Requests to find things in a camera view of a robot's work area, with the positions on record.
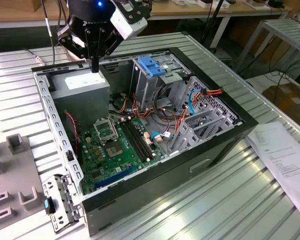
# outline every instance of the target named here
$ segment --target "aluminum table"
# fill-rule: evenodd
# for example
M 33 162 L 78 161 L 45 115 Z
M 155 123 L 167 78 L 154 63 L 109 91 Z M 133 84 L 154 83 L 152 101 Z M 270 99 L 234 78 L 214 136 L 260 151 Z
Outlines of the aluminum table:
M 255 92 L 191 36 L 170 33 L 124 41 L 114 52 L 130 54 L 179 47 L 259 123 L 280 121 L 300 143 L 300 127 Z M 50 48 L 33 52 L 51 64 Z M 56 63 L 69 59 L 56 48 Z M 26 51 L 0 53 L 0 142 L 12 133 L 28 136 L 42 181 L 64 174 Z M 89 238 L 84 220 L 55 235 L 40 211 L 0 230 L 9 239 L 294 239 L 300 240 L 300 213 L 250 145 L 242 140 L 220 164 Z
M 240 55 L 238 63 L 235 67 L 236 72 L 241 69 L 247 54 L 263 29 L 269 31 L 269 34 L 255 53 L 255 57 L 266 48 L 274 36 L 286 41 L 296 50 L 300 51 L 300 22 L 294 19 L 262 20 Z

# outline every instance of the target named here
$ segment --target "wooden table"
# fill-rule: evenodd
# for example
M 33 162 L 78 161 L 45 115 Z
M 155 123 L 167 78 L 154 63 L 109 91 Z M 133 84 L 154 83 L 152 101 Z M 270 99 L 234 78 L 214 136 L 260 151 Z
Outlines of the wooden table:
M 283 19 L 291 10 L 289 7 L 286 7 L 285 9 L 272 8 L 255 10 L 242 1 L 243 0 L 237 0 L 237 3 L 231 4 L 229 8 L 221 9 L 219 11 L 217 17 L 223 19 L 211 43 L 211 48 L 217 47 L 231 17 L 280 15 L 279 18 Z M 59 16 L 57 1 L 45 0 L 45 8 L 50 25 L 57 25 L 57 19 Z M 66 4 L 64 4 L 64 9 L 68 12 Z M 175 4 L 174 2 L 154 2 L 149 20 L 207 18 L 209 10 L 209 8 L 203 8 L 196 4 L 189 4 L 183 7 Z M 0 7 L 0 28 L 37 27 L 45 25 L 46 22 L 42 6 L 35 12 L 25 12 L 12 8 Z

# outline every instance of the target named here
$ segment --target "motherboard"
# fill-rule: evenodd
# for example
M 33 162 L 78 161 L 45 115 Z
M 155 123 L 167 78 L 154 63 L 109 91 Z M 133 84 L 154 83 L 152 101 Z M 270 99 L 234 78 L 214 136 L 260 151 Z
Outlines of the motherboard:
M 163 153 L 154 142 L 147 144 L 145 133 L 146 130 L 137 117 L 123 123 L 104 119 L 80 133 L 78 138 L 82 151 L 80 166 L 84 174 L 81 181 L 83 194 L 90 194 L 163 159 Z

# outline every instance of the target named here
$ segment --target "ram slot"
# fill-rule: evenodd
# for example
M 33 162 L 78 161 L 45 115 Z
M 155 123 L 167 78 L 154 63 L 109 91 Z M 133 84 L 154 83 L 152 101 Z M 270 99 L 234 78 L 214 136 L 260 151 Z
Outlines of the ram slot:
M 135 130 L 133 125 L 128 123 L 123 123 L 121 125 L 121 128 L 125 134 L 125 136 L 128 138 L 129 142 L 131 143 L 133 149 L 135 150 L 136 154 L 140 158 L 141 162 L 146 162 L 147 158 L 151 158 L 152 154 L 148 147 L 146 146 L 146 143 L 143 141 L 143 139 L 139 136 L 139 132 Z

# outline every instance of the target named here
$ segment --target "blue cable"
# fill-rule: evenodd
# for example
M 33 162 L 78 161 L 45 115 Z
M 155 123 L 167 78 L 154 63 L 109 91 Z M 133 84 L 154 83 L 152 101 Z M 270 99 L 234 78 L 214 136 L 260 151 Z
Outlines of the blue cable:
M 195 110 L 193 109 L 192 107 L 192 103 L 191 103 L 191 95 L 192 93 L 195 93 L 195 92 L 201 92 L 200 89 L 194 89 L 192 90 L 190 93 L 189 93 L 189 97 L 188 97 L 188 105 L 189 105 L 189 109 L 191 111 L 192 114 L 195 114 Z
M 151 139 L 154 139 L 154 137 L 155 136 L 157 136 L 157 135 L 160 135 L 161 133 L 160 132 L 158 132 L 158 131 L 156 131 L 156 132 L 154 132 L 154 133 L 152 133 L 152 135 L 151 135 Z

